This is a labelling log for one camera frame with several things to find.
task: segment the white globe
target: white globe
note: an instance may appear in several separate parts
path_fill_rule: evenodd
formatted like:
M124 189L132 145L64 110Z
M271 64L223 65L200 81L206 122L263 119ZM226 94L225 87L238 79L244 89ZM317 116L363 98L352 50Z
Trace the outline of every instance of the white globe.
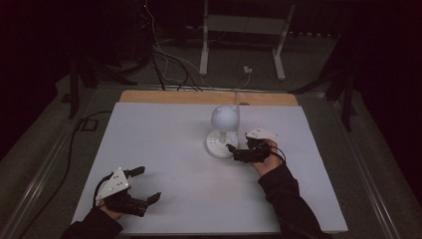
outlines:
M212 113L211 123L220 131L234 131L239 125L239 113L235 106L220 106Z

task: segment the lamp base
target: lamp base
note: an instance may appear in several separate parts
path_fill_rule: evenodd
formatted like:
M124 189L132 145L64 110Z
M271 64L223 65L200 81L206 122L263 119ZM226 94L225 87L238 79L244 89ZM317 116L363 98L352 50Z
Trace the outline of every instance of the lamp base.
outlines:
M226 141L220 142L220 131L219 130L212 130L208 133L207 136L207 149L208 152L218 158L228 158L233 156L233 153L229 151L226 144L231 144L235 147L238 147L239 141L237 139L236 134L233 131L226 133Z

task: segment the dark background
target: dark background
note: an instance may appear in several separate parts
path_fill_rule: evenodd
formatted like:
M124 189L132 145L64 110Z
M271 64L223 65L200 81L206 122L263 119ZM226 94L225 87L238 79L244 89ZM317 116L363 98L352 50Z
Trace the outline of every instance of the dark background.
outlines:
M122 6L132 3L120 2ZM227 12L230 10L227 4L239 1L222 1L220 5L210 2L213 10ZM55 82L69 73L70 42L77 43L95 58L115 60L115 43L124 32L112 29L124 26L125 22L108 25L100 3L0 2L0 158L55 97ZM355 69L355 89L362 93L421 202L422 74L419 65L422 39L417 5L411 2L300 1L291 31L294 35L341 36L323 73L350 66ZM149 1L149 6L157 25L169 35L183 38L185 25L202 24L201 1L155 0ZM275 14L276 8L251 13L251 6L253 2L247 1L236 9L241 15ZM118 18L125 10L116 11L114 17Z

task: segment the power outlet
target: power outlet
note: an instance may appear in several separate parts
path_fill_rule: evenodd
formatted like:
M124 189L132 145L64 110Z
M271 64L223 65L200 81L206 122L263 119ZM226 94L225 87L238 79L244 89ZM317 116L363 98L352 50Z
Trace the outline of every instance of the power outlet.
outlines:
M246 74L250 74L252 73L252 67L245 66L243 67L243 71L245 71Z

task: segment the robotic hand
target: robotic hand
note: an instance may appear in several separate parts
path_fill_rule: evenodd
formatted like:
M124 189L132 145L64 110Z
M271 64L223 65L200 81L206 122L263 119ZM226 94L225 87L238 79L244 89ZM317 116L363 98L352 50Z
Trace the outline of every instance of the robotic hand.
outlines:
M267 159L271 153L271 147L265 143L267 138L277 137L278 135L267 131L261 127L258 127L250 132L245 133L246 137L246 144L248 145L248 149L237 149L235 146L231 144L226 144L229 148L229 151L233 153L233 158L236 161L242 161L245 163L248 162L263 162ZM285 161L285 156L283 152L280 150L283 157L277 154L277 156L282 160Z
M133 170L121 170L121 168L119 168L114 173L104 177L96 188L93 207L96 206L96 200L103 200L107 209L111 211L142 217L146 208L157 202L161 195L161 192L157 192L148 197L146 201L143 201L132 198L128 194L130 186L127 183L127 178L129 176L134 177L143 174L144 171L145 167L138 167ZM107 181L107 184L97 196L100 186L105 181Z

